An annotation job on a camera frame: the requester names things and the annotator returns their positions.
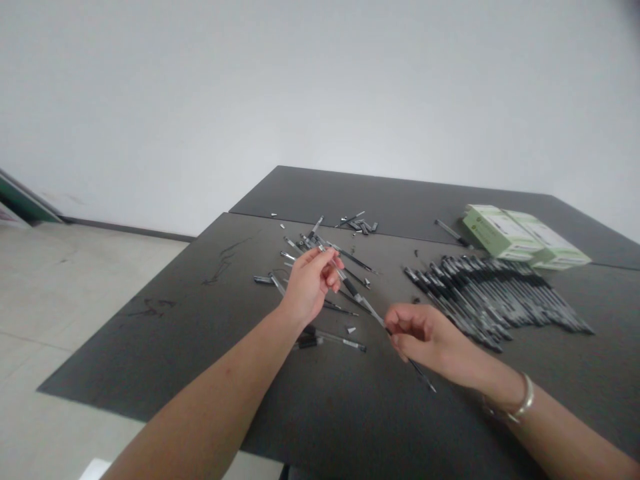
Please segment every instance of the baseboard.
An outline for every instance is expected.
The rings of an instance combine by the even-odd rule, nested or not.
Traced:
[[[60,215],[60,218],[66,223],[77,223],[78,225],[86,225],[88,227],[102,228],[106,230],[116,230],[126,233],[135,233],[137,235],[146,235],[148,237],[164,238],[167,240],[177,240],[190,243],[196,239],[190,235],[179,235],[178,233],[168,233],[158,230],[148,230],[136,227],[126,227],[124,225],[116,225],[115,223],[98,222],[94,220],[77,219]]]

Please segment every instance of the wrist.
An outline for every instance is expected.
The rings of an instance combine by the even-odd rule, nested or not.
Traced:
[[[512,413],[520,408],[527,387],[522,374],[491,356],[476,387],[496,408]]]
[[[292,327],[299,330],[299,334],[309,322],[305,322],[304,318],[300,318],[298,315],[292,313],[286,305],[282,303],[276,307],[273,314],[279,319],[279,321],[286,327]]]

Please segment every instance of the left hand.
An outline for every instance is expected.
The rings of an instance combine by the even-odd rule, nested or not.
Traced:
[[[314,248],[293,264],[287,293],[279,308],[302,327],[307,326],[320,313],[329,289],[338,292],[340,288],[340,276],[331,260],[335,260],[338,268],[345,267],[333,248],[325,252]]]

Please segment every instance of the forearm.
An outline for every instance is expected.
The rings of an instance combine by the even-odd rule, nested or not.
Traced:
[[[524,396],[520,373],[494,360],[480,390],[501,410],[515,412]],[[590,429],[547,392],[534,385],[534,402],[510,430],[553,479],[631,479],[636,461]]]
[[[104,476],[220,478],[303,326],[270,313],[145,426]]]

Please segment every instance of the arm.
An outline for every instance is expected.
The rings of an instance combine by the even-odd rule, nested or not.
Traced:
[[[314,249],[300,257],[280,306],[164,406],[104,480],[222,478],[296,338],[340,287],[336,256]]]
[[[522,375],[470,342],[431,306],[396,304],[385,323],[391,342],[448,380],[478,390],[498,409],[514,413],[525,397]],[[533,406],[509,428],[553,479],[636,479],[640,465],[534,385]]]

